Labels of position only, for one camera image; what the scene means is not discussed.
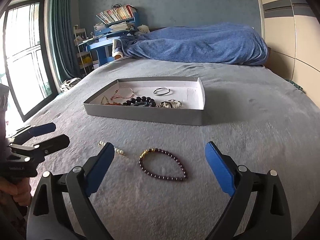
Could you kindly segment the left hand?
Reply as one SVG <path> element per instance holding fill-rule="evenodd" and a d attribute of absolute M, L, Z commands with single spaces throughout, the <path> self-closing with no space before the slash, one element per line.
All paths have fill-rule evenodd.
<path fill-rule="evenodd" d="M 31 185 L 30 178 L 23 178 L 21 181 L 13 184 L 1 177 L 1 192 L 13 196 L 15 202 L 20 206 L 29 206 L 31 204 Z"/>

